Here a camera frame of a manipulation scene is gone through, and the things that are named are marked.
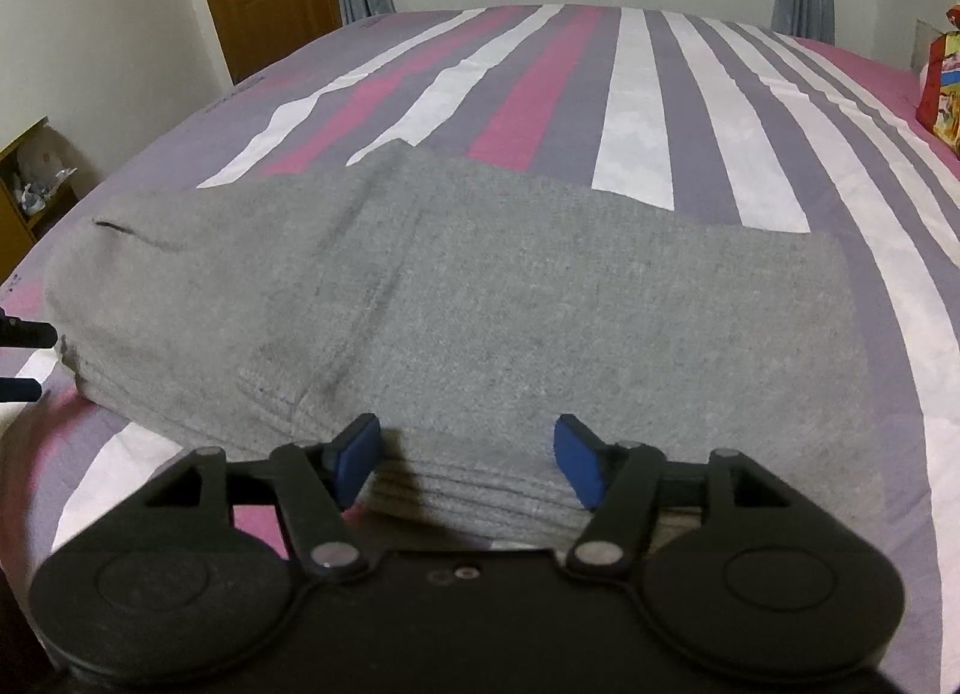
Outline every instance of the white stripe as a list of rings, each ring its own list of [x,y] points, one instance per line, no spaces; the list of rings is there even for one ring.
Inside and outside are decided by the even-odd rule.
[[[717,28],[803,128],[869,245],[890,293],[923,411],[926,468],[943,597],[942,688],[960,683],[960,344],[917,248],[829,118],[807,96],[784,89],[776,69],[733,31]]]
[[[143,486],[179,451],[176,443],[136,423],[113,435],[67,499],[51,553]]]
[[[787,48],[779,42],[779,39],[771,38],[765,34],[764,31],[757,31],[757,36],[764,39],[770,49],[774,50],[774,52],[784,60],[784,63],[809,82],[815,90],[824,93],[829,101],[838,104],[840,110],[850,117],[858,127],[864,130],[874,143],[874,146],[880,151],[880,154],[883,155],[887,163],[890,164],[894,175],[896,175],[896,179],[899,180],[901,187],[904,188],[906,196],[917,208],[920,219],[923,221],[923,224],[931,236],[933,236],[934,240],[943,248],[944,253],[947,253],[955,264],[960,263],[960,244],[957,243],[956,234],[947,222],[947,218],[944,216],[943,210],[940,208],[936,197],[934,197],[928,184],[926,184],[925,180],[920,176],[920,173],[917,172],[913,165],[906,159],[902,151],[890,140],[890,137],[882,131],[880,126],[877,125],[877,121],[870,115],[864,113],[858,104],[853,103],[848,98],[840,96],[828,82],[825,82],[819,74],[816,74],[808,65],[803,63],[803,60],[800,60],[794,53],[787,50]],[[901,127],[898,127],[898,131],[901,135],[904,134],[904,130]],[[909,134],[910,137],[917,139],[917,135],[915,135],[909,127],[906,128],[906,133]]]
[[[640,9],[624,8],[593,189],[673,209],[664,97]]]
[[[741,223],[751,229],[808,233],[806,215],[752,103],[688,18],[671,12],[664,16],[707,104]]]
[[[211,176],[211,178],[200,183],[198,187],[213,188],[217,185],[226,185],[229,182],[235,182],[251,170],[251,167],[256,165],[257,162],[263,160],[264,157],[270,154],[277,145],[290,135],[294,128],[310,116],[313,108],[317,105],[317,101],[320,101],[320,96],[357,84],[361,79],[368,77],[392,60],[396,60],[400,55],[408,52],[408,50],[425,41],[434,39],[441,34],[446,34],[448,31],[457,28],[457,26],[462,26],[466,21],[472,20],[483,11],[484,9],[467,9],[467,11],[461,12],[452,20],[426,29],[422,34],[418,34],[412,39],[407,39],[395,47],[390,48],[386,53],[381,53],[381,55],[378,55],[376,58],[368,60],[352,72],[343,74],[342,77],[337,77],[337,79],[326,84],[316,93],[312,93],[306,98],[298,98],[296,101],[280,104],[274,112],[274,115],[270,118],[270,124],[267,125],[265,130],[262,130],[258,135],[254,136],[253,139],[250,140],[250,144],[247,144],[246,148],[230,161],[229,164]]]
[[[869,106],[871,109],[875,109],[877,112],[879,112],[880,117],[882,117],[882,119],[887,122],[888,125],[896,128],[896,131],[899,132],[899,135],[904,138],[906,143],[909,144],[918,155],[920,155],[920,159],[923,160],[923,163],[928,165],[949,197],[951,197],[955,203],[960,205],[960,180],[958,180],[956,175],[952,173],[949,166],[944,164],[936,152],[934,152],[933,149],[930,149],[930,144],[928,144],[927,141],[920,139],[920,137],[913,132],[906,120],[896,116],[890,111],[886,104],[883,103],[883,101],[880,101],[879,98],[863,87],[863,85],[861,85],[855,79],[846,74],[842,69],[837,68],[837,66],[831,63],[828,58],[824,58],[822,55],[820,55],[820,53],[815,53],[814,50],[808,50],[808,48],[805,48],[802,44],[800,44],[800,42],[790,39],[788,36],[778,36],[778,39],[794,50],[798,50],[798,52],[808,55],[819,66],[821,66],[832,77],[834,77],[834,79],[837,79],[837,82],[840,82],[843,86],[850,90],[854,96],[857,96],[861,101],[863,101],[866,106]]]
[[[477,82],[483,79],[490,69],[502,63],[530,35],[546,25],[547,20],[556,15],[563,7],[560,4],[547,4],[523,20],[519,25],[488,41],[473,55],[464,58],[456,66],[443,69],[424,93],[416,99],[407,113],[387,128],[381,135],[355,152],[347,161],[350,166],[368,152],[374,151],[394,139],[403,139],[411,145],[418,145],[444,122],[453,117],[453,113],[463,103],[467,94]]]
[[[35,350],[26,363],[16,373],[19,379],[31,378],[43,384],[56,366],[56,351],[51,348]],[[13,421],[27,408],[25,402],[6,402],[0,404],[0,435],[11,427]]]

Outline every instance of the bed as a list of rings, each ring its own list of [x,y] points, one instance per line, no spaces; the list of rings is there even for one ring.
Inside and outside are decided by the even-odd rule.
[[[395,138],[697,221],[827,231],[846,255],[868,351],[881,546],[908,592],[883,668],[911,692],[952,691],[960,162],[913,119],[917,93],[912,74],[843,50],[668,12],[546,5],[377,17],[256,74],[145,149],[32,250],[0,306],[42,317],[50,248],[115,194],[343,165]],[[79,397],[51,351],[2,349],[0,375],[46,389],[31,408],[0,410],[0,557],[22,594],[51,550],[179,448]],[[236,523],[278,544],[269,512],[244,507]]]

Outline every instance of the gray blanket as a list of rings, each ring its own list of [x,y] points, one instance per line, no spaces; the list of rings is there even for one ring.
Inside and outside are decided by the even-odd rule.
[[[577,414],[674,459],[744,450],[861,534],[883,507],[866,360],[827,236],[690,224],[400,142],[347,169],[119,197],[47,268],[80,390],[263,457],[363,411],[374,510],[563,545]]]

